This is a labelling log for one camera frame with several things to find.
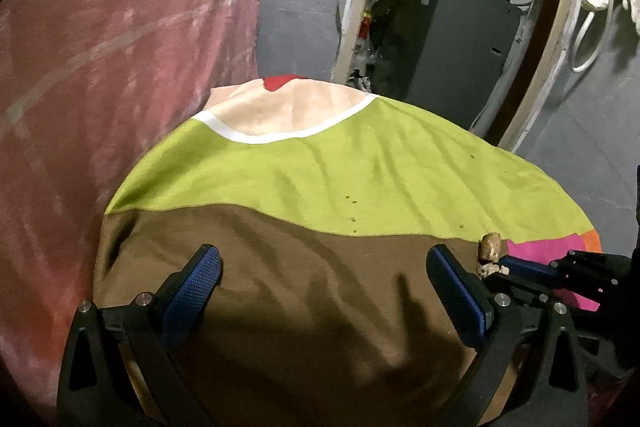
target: red patch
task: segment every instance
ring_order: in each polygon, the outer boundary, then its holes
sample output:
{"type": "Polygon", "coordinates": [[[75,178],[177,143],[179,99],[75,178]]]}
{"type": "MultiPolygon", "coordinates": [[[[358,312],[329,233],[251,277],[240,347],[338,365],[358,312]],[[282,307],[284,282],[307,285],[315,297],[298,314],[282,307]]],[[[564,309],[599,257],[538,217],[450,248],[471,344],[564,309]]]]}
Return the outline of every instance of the red patch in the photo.
{"type": "Polygon", "coordinates": [[[300,78],[298,74],[281,74],[280,76],[268,76],[263,80],[264,89],[267,91],[277,91],[290,80],[300,78]]]}

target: metal screw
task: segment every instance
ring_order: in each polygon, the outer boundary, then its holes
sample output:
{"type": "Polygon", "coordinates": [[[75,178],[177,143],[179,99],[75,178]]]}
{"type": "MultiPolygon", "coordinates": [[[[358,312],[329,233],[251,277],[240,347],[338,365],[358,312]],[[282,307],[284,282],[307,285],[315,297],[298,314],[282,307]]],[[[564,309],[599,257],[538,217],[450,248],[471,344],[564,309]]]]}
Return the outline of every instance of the metal screw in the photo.
{"type": "Polygon", "coordinates": [[[78,311],[80,313],[85,313],[91,309],[91,301],[82,301],[78,304],[78,311]]]}
{"type": "Polygon", "coordinates": [[[149,292],[139,293],[136,296],[136,304],[138,306],[149,306],[149,304],[151,304],[151,301],[153,300],[153,298],[154,298],[153,293],[149,293],[149,292]]]}
{"type": "Polygon", "coordinates": [[[503,308],[511,304],[511,299],[506,293],[495,294],[494,301],[496,304],[498,304],[498,306],[502,306],[503,308]]]}
{"type": "Polygon", "coordinates": [[[566,306],[562,304],[562,302],[556,302],[556,304],[554,304],[554,309],[561,315],[564,315],[566,313],[566,306]]]}

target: green fabric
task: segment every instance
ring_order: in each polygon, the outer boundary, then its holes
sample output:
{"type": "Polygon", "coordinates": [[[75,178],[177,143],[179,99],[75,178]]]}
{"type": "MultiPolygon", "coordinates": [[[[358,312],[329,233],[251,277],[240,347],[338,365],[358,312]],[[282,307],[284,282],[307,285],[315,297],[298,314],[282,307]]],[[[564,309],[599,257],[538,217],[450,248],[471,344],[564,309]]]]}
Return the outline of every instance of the green fabric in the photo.
{"type": "Polygon", "coordinates": [[[536,166],[378,98],[319,134],[242,144],[190,120],[133,169],[107,213],[233,203],[319,232],[516,243],[593,226],[536,166]]]}

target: white hose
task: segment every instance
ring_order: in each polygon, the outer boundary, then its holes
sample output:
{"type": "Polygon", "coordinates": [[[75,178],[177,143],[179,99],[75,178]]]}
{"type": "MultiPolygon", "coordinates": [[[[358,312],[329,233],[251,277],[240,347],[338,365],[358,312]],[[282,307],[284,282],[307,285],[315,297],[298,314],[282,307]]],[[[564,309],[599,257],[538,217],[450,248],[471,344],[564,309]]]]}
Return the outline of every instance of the white hose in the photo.
{"type": "Polygon", "coordinates": [[[598,41],[598,45],[596,46],[596,49],[594,49],[593,53],[591,54],[591,57],[587,58],[587,60],[582,64],[580,64],[580,66],[574,66],[575,55],[578,51],[578,48],[580,47],[580,44],[582,44],[582,39],[587,33],[589,26],[591,26],[591,23],[593,22],[593,18],[595,17],[595,12],[590,11],[589,14],[587,15],[587,18],[584,20],[584,23],[582,24],[582,28],[580,28],[580,31],[578,32],[578,35],[575,38],[574,48],[571,54],[571,69],[574,70],[574,73],[582,73],[583,71],[588,70],[591,67],[591,65],[596,61],[596,58],[598,58],[598,55],[602,51],[602,47],[604,46],[604,39],[605,39],[605,36],[607,35],[607,32],[609,31],[609,26],[611,26],[611,19],[613,18],[614,1],[615,0],[609,0],[609,6],[607,7],[607,21],[605,22],[604,29],[602,31],[602,35],[600,36],[600,40],[598,41]]]}

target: pink patch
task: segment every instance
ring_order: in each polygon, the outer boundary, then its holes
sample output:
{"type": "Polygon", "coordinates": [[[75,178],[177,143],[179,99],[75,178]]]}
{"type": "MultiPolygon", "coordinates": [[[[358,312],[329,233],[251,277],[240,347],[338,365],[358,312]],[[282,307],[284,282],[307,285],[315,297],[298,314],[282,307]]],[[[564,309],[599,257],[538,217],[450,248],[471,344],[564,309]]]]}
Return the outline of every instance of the pink patch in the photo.
{"type": "MultiPolygon", "coordinates": [[[[509,255],[513,257],[540,264],[549,264],[551,261],[562,259],[568,250],[584,250],[584,241],[577,233],[574,233],[561,239],[541,239],[540,241],[528,241],[517,245],[508,239],[507,247],[509,248],[509,255]]],[[[583,310],[594,312],[599,306],[597,302],[567,290],[556,290],[555,294],[565,304],[583,310]]]]}
{"type": "Polygon", "coordinates": [[[267,91],[277,91],[290,80],[300,78],[297,74],[281,74],[280,76],[268,76],[263,80],[264,89],[267,91]]]}

